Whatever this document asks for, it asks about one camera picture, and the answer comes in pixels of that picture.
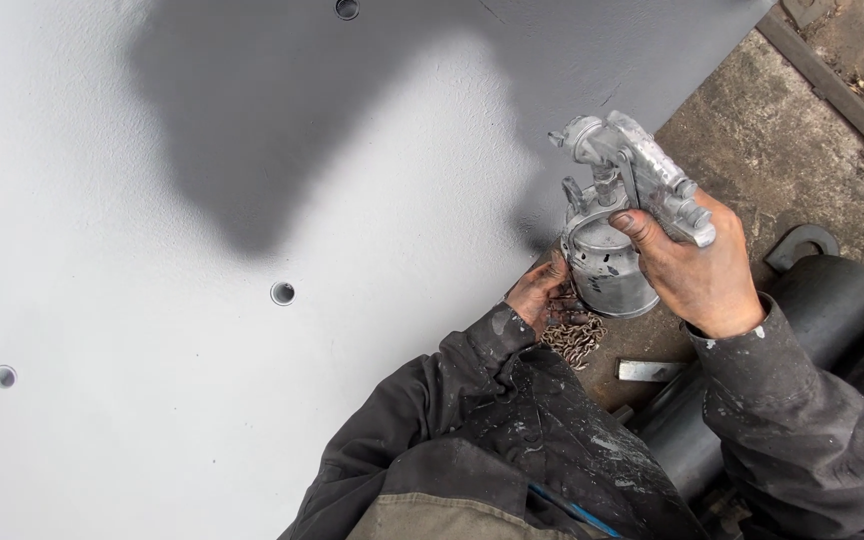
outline paint-stained jacket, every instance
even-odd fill
[[[754,514],[743,529],[864,537],[864,398],[816,369],[762,298],[768,317],[748,334],[691,334],[710,380],[705,423]],[[280,538],[704,537],[642,441],[535,341],[499,303],[379,383]]]

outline metal chain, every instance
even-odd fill
[[[598,315],[589,315],[588,322],[583,325],[546,326],[540,340],[565,359],[569,367],[582,371],[589,367],[583,358],[599,348],[607,333],[602,319]]]

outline concrete floor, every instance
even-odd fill
[[[802,36],[847,82],[864,81],[864,1],[839,1]],[[864,264],[864,138],[753,30],[659,130],[655,139],[745,226],[760,289],[777,277],[762,257],[795,225],[829,229],[842,256]],[[582,385],[608,411],[640,409],[659,383],[614,376],[617,358],[691,362],[679,320],[660,305],[609,334],[586,359]]]

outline hand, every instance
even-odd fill
[[[575,296],[563,296],[570,290],[569,265],[558,249],[552,260],[536,266],[522,276],[509,291],[505,303],[532,327],[540,337],[550,324],[582,325],[589,313]]]
[[[712,211],[715,226],[715,241],[704,248],[673,241],[645,210],[618,210],[608,224],[629,236],[640,252],[638,267],[672,312],[709,338],[746,334],[762,323],[765,310],[752,283],[742,222],[701,189],[695,202]]]

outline paint spray gun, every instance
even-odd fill
[[[577,164],[591,166],[593,184],[561,181],[569,205],[560,245],[579,298],[602,316],[638,317],[659,302],[639,269],[632,240],[609,225],[609,215],[633,208],[654,215],[678,242],[706,247],[715,240],[713,214],[693,197],[698,188],[629,116],[613,110],[605,120],[578,116],[549,141]]]

